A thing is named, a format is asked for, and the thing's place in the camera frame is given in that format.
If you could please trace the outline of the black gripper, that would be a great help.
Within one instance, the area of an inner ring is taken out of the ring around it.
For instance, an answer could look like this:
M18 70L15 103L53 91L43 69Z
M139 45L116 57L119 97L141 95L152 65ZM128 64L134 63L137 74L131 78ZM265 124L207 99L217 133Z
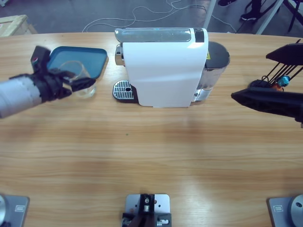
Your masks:
M71 92L87 89L96 83L92 78L72 80L75 76L75 73L68 70L53 68L45 73L32 74L32 81L40 92L41 102L45 103L69 97ZM69 85L71 90L65 88L64 84Z

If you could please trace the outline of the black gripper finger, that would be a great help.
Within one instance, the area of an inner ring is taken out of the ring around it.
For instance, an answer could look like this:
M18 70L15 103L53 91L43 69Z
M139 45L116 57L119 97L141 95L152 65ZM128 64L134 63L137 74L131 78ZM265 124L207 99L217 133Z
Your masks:
M303 122L302 93L276 91L271 88L249 87L231 94L239 104L250 109L287 116Z
M266 55L267 59L285 64L303 64L303 43L293 43L282 46Z

